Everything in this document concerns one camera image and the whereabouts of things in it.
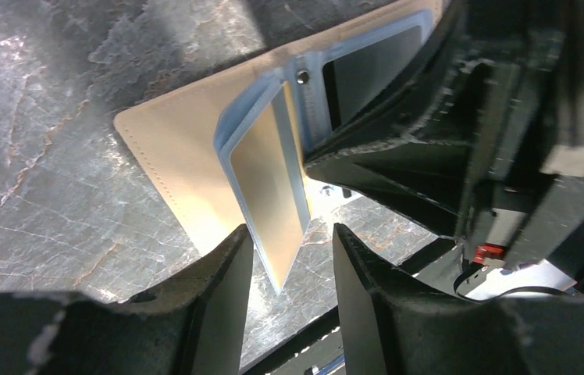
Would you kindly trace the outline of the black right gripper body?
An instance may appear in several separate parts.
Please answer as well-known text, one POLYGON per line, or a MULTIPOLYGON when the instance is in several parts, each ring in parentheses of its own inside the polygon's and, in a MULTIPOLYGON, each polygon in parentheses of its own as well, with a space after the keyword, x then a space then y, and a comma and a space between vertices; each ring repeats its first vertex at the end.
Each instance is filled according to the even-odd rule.
POLYGON ((496 183, 531 204, 504 244, 508 267, 549 257, 584 221, 584 1, 452 1, 425 51, 450 71, 489 67, 479 99, 442 84, 415 134, 456 130, 472 146, 462 185, 413 179, 401 214, 434 234, 484 242, 475 226, 496 183))

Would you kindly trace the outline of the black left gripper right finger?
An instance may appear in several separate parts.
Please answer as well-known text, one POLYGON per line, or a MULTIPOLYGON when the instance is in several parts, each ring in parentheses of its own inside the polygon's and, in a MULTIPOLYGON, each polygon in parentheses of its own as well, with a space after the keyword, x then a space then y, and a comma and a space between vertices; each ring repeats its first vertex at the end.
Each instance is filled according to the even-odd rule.
POLYGON ((584 374, 584 296, 468 302, 333 228, 349 374, 584 374))

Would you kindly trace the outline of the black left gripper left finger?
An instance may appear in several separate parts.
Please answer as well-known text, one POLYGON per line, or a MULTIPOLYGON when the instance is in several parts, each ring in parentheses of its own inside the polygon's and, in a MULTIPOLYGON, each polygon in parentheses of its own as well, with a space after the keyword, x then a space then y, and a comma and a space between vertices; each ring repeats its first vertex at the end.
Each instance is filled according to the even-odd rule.
POLYGON ((213 251, 123 303, 71 291, 0 293, 0 374, 236 374, 254 244, 213 251))

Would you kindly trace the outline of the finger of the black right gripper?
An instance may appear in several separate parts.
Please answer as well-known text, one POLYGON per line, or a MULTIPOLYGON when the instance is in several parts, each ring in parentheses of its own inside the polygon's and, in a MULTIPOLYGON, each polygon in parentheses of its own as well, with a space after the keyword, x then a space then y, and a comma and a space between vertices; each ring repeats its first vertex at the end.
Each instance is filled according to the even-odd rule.
POLYGON ((357 117, 314 148, 312 178, 348 188, 444 238, 462 236, 478 115, 357 117))

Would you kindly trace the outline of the black credit card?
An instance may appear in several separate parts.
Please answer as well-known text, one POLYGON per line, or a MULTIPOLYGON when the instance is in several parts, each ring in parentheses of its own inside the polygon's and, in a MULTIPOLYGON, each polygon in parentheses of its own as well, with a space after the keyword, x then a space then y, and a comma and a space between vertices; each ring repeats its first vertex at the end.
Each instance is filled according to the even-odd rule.
POLYGON ((398 25, 350 38, 322 67, 332 130, 347 124, 409 63, 425 40, 420 25, 398 25))

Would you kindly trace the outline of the beige leather card holder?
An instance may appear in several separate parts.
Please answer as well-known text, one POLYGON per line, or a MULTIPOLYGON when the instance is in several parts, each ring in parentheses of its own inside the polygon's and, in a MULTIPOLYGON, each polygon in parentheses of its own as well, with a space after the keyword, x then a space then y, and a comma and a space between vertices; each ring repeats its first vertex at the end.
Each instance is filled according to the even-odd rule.
POLYGON ((302 168, 304 155, 333 132, 322 67, 335 58, 333 50, 341 43, 381 28, 423 26, 422 46, 442 11, 440 1, 395 1, 136 105, 116 116, 115 127, 196 249, 206 255, 235 227, 248 226, 225 144, 253 108, 263 84, 287 84, 308 210, 305 233, 313 216, 341 202, 334 184, 313 180, 302 168))

